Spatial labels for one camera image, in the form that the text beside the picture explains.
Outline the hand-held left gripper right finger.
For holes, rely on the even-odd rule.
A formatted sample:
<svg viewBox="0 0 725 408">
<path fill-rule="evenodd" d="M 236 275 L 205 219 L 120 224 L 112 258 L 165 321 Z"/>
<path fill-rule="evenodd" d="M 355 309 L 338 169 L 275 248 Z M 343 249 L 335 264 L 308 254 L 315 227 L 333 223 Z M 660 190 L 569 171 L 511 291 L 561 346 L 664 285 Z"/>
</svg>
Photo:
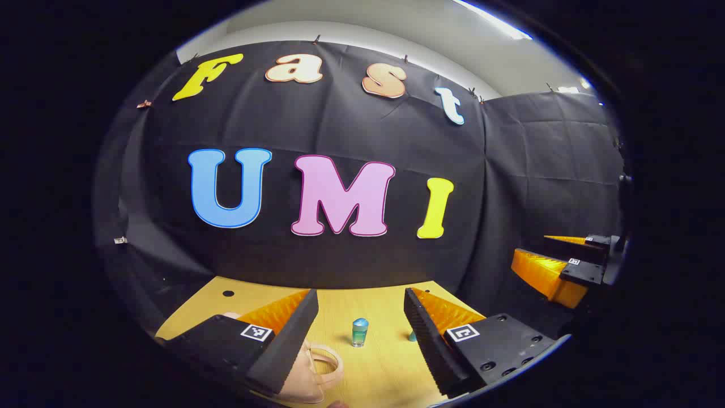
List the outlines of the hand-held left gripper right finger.
<svg viewBox="0 0 725 408">
<path fill-rule="evenodd" d="M 404 292 L 403 310 L 438 390 L 449 398 L 491 392 L 570 339 L 550 338 L 509 313 L 483 317 L 414 287 Z"/>
</svg>

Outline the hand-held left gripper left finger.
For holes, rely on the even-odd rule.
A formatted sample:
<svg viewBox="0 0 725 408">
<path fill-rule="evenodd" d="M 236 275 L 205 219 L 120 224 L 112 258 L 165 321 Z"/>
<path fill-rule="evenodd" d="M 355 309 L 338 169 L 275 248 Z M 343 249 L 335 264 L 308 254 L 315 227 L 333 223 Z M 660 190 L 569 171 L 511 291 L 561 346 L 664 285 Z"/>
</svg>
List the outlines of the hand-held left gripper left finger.
<svg viewBox="0 0 725 408">
<path fill-rule="evenodd" d="M 155 337 L 204 379 L 272 397 L 282 392 L 318 310 L 315 289 L 203 288 Z"/>
</svg>

